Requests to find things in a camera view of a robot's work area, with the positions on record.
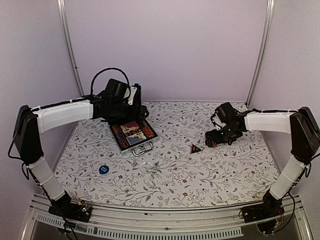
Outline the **blue playing card deck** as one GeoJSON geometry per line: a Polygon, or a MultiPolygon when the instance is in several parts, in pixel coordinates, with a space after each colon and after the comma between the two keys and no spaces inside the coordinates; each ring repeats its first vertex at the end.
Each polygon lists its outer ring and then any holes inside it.
{"type": "Polygon", "coordinates": [[[135,133],[135,134],[132,134],[132,135],[128,135],[126,137],[128,143],[130,146],[133,146],[135,144],[138,144],[142,141],[145,141],[147,140],[146,136],[142,133],[142,132],[138,132],[138,133],[135,133]]]}

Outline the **aluminium poker case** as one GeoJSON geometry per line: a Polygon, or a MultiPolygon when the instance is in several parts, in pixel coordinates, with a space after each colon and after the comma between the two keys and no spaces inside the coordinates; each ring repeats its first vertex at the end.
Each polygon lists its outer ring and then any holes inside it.
{"type": "Polygon", "coordinates": [[[133,154],[136,157],[151,151],[159,136],[148,123],[149,111],[140,105],[139,113],[134,120],[118,118],[109,121],[110,131],[122,155],[133,154]]]}

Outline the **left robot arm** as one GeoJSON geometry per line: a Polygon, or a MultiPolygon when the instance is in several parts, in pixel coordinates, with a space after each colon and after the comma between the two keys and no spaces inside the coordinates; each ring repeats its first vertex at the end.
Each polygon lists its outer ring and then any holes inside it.
{"type": "Polygon", "coordinates": [[[44,158],[40,135],[71,123],[103,119],[106,122],[129,120],[143,122],[149,112],[142,105],[141,86],[109,79],[98,95],[89,94],[43,107],[20,107],[11,145],[49,197],[56,201],[55,209],[63,216],[74,213],[74,205],[64,197],[67,193],[58,182],[44,158]]]}

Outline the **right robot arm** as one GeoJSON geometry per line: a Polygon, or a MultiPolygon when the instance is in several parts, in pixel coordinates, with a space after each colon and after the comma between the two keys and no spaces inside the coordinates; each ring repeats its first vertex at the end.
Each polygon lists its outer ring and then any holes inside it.
{"type": "Polygon", "coordinates": [[[309,107],[297,110],[258,110],[243,112],[230,102],[218,106],[210,120],[216,129],[205,133],[205,144],[214,148],[231,145],[244,132],[276,132],[291,136],[290,157],[279,178],[264,195],[258,213],[269,218],[278,210],[278,203],[296,185],[315,158],[319,157],[320,128],[309,107]]]}

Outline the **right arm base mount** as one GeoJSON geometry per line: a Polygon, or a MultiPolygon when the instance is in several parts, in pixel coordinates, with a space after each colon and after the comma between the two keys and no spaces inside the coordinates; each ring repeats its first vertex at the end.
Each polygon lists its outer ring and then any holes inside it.
{"type": "Polygon", "coordinates": [[[239,217],[245,223],[257,222],[257,229],[264,235],[274,234],[285,213],[282,201],[264,200],[263,203],[241,208],[239,217]]]}

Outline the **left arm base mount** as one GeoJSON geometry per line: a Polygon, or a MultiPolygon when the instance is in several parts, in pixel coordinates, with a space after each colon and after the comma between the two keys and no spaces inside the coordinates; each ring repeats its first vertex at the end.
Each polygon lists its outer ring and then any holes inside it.
{"type": "Polygon", "coordinates": [[[52,200],[48,212],[52,215],[88,223],[92,215],[92,206],[81,201],[80,204],[71,202],[68,198],[52,200]]]}

